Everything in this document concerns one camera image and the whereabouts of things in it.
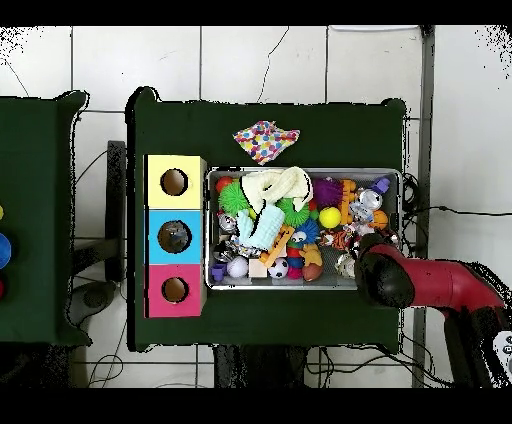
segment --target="gray bin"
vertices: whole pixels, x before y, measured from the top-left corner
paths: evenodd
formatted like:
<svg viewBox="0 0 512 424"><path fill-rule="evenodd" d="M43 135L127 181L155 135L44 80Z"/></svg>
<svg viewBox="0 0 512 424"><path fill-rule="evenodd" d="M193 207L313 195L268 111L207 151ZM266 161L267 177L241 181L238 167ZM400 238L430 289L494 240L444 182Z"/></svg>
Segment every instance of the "gray bin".
<svg viewBox="0 0 512 424"><path fill-rule="evenodd" d="M284 169L279 167L248 167L248 168L212 168L207 175L206 190L206 246L205 246L205 281L213 290L356 290L355 280L344 278L337 274L334 265L341 255L341 251L332 247L321 247L324 272L315 281L293 280L289 278L231 278L224 277L221 283L216 283L210 272L210 266L215 264L212 256L214 246L219 242L219 236L224 234L218 225L217 212L219 210L219 195L215 183L220 177L230 176L239 178L245 174L267 169ZM389 190L383 195L381 210L389 218L390 228L401 235L402 230L402 175L394 169L383 168L303 168L308 175L314 178L332 177L335 179L350 179L356 182L357 188L369 187L379 177L386 177L391 184Z"/></svg>

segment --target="blue cup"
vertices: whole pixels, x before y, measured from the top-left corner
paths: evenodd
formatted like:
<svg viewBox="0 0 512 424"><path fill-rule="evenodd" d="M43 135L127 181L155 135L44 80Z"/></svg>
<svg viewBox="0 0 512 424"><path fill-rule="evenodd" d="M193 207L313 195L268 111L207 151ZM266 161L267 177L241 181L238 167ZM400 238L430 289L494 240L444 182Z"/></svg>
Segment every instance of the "blue cup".
<svg viewBox="0 0 512 424"><path fill-rule="evenodd" d="M0 233L0 269L5 267L11 260L11 243Z"/></svg>

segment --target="dark green tablecloth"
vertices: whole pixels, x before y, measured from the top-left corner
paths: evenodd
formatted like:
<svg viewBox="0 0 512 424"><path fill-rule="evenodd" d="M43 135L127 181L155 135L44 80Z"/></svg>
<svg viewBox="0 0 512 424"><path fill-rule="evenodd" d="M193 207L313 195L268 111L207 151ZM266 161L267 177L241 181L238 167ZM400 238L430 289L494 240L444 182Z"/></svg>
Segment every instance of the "dark green tablecloth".
<svg viewBox="0 0 512 424"><path fill-rule="evenodd" d="M398 311L371 307L350 291L209 291L201 317L143 317L144 154L200 155L209 166L255 166L232 133L259 120L300 129L299 141L272 165L383 167L401 169L404 103L230 105L161 102L150 88L130 98L128 149L134 154L135 195L128 201L129 256L135 258L130 287L131 348L152 343L336 345L382 343L398 349Z"/></svg>
<svg viewBox="0 0 512 424"><path fill-rule="evenodd" d="M73 117L86 94L0 98L0 232L13 246L0 271L0 342L87 344L65 318L71 270Z"/></svg>

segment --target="polka dot cloth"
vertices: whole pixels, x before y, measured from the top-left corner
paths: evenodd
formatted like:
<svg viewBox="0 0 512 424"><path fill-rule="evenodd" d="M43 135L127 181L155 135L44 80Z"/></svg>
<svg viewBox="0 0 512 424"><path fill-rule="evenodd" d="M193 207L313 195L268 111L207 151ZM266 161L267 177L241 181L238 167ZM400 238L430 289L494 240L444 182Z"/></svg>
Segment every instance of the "polka dot cloth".
<svg viewBox="0 0 512 424"><path fill-rule="evenodd" d="M295 143L299 134L299 130L277 128L275 122L259 121L250 128L234 133L233 137L259 165L265 165Z"/></svg>

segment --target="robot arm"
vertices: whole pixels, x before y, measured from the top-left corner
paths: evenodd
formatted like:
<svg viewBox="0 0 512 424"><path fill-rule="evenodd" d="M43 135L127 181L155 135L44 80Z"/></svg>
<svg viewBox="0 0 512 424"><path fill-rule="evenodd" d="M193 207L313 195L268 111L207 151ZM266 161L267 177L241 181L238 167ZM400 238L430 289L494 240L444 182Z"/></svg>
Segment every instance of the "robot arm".
<svg viewBox="0 0 512 424"><path fill-rule="evenodd" d="M359 292L371 303L430 306L445 316L456 386L512 387L510 289L485 266L409 259L380 234L367 234L355 264Z"/></svg>

